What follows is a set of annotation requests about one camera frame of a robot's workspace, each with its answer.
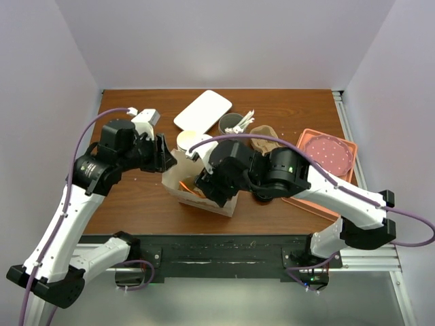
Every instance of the black metal frame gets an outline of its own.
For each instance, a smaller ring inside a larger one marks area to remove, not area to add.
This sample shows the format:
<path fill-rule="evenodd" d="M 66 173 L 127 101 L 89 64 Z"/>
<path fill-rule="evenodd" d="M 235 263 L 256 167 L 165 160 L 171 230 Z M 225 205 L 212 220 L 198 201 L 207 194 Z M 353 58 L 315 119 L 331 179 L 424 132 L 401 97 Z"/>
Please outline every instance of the black metal frame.
<path fill-rule="evenodd" d="M 102 244 L 110 237 L 83 235 L 80 243 Z M 152 263 L 156 269 L 153 283 L 163 283 L 166 277 L 278 278 L 281 282 L 292 282 L 285 269 L 292 266 L 304 268 L 292 261 L 292 253 L 303 252 L 309 239 L 308 235 L 253 234 L 134 237 L 141 241 L 141 258 Z M 342 266 L 339 255 L 338 259 L 331 261 L 329 268 Z M 117 272 L 117 283 L 137 284 L 141 280 L 139 276 L 143 277 L 141 273 Z M 299 277 L 305 282 L 309 276 L 300 273 Z"/>

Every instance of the orange tray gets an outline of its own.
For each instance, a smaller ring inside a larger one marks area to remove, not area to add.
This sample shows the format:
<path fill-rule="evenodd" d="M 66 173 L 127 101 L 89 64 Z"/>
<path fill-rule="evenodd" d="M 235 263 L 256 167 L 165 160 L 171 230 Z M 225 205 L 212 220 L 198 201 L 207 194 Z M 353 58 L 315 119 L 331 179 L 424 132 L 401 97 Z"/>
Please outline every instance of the orange tray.
<path fill-rule="evenodd" d="M 352 143 L 350 141 L 346 141 L 345 139 L 341 139 L 329 134 L 325 134 L 323 132 L 319 132 L 313 129 L 305 129 L 303 131 L 303 133 L 299 136 L 299 140 L 298 143 L 296 144 L 296 146 L 299 149 L 304 149 L 305 148 L 305 144 L 309 142 L 310 139 L 312 139 L 313 137 L 317 137 L 320 135 L 326 135 L 329 137 L 334 137 L 337 138 L 338 140 L 342 141 L 343 143 L 345 143 L 348 147 L 350 152 L 352 153 L 353 156 L 353 160 L 352 160 L 352 167 L 351 169 L 345 174 L 342 175 L 341 177 L 339 177 L 342 180 L 345 180 L 347 182 L 351 182 L 352 180 L 352 175 L 353 175 L 353 167 L 355 166 L 355 160 L 356 160 L 356 154 L 358 151 L 358 146 L 355 143 Z M 322 216 L 325 219 L 329 219 L 330 221 L 336 221 L 340 215 L 338 213 L 335 213 L 334 211 L 331 211 L 329 209 L 326 209 L 320 205 L 317 204 L 313 204 L 312 202 L 303 200 L 303 199 L 295 199 L 295 198 L 282 198 L 285 202 L 288 202 L 290 204 L 293 204 L 294 206 L 299 207 L 300 209 L 304 209 L 308 212 L 311 212 L 313 214 Z"/>

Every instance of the wooden table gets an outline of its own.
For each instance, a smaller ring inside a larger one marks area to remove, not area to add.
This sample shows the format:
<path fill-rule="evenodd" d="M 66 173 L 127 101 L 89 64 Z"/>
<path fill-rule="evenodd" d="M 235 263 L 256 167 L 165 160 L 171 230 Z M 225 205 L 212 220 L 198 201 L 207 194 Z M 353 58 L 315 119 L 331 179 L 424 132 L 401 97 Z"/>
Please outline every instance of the wooden table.
<path fill-rule="evenodd" d="M 181 131 L 174 117 L 204 90 L 106 90 L 99 112 L 114 107 L 157 109 L 161 114 L 155 132 L 166 134 L 169 148 L 176 147 Z M 233 103 L 232 112 L 255 109 L 254 126 L 268 124 L 278 136 L 297 142 L 305 128 L 343 138 L 338 114 L 330 90 L 217 90 Z M 100 120 L 92 141 L 98 141 L 103 124 Z M 209 132 L 218 134 L 217 125 Z M 161 186 L 161 174 L 129 171 L 112 188 L 107 199 L 92 216 L 85 233 L 111 234 L 308 234 L 322 230 L 330 221 L 275 199 L 258 204 L 251 194 L 241 192 L 232 218 L 216 215 L 178 203 Z"/>

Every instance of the white plate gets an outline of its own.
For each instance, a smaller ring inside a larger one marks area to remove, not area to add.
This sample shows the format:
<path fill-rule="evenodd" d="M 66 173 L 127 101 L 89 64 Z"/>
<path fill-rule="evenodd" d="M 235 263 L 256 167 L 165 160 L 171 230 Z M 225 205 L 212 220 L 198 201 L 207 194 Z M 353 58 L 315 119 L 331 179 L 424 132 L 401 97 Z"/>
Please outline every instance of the white plate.
<path fill-rule="evenodd" d="M 232 103 L 212 90 L 206 90 L 174 119 L 182 130 L 205 134 L 229 109 Z"/>

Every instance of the cable clip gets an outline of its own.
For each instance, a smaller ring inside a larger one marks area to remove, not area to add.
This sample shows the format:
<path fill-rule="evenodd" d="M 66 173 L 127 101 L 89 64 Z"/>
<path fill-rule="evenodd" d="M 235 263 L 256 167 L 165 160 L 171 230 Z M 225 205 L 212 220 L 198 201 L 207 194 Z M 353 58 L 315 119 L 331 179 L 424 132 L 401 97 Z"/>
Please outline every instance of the cable clip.
<path fill-rule="evenodd" d="M 137 115 L 137 109 L 135 109 L 134 107 L 129 107 L 127 114 L 131 117 L 135 117 Z"/>

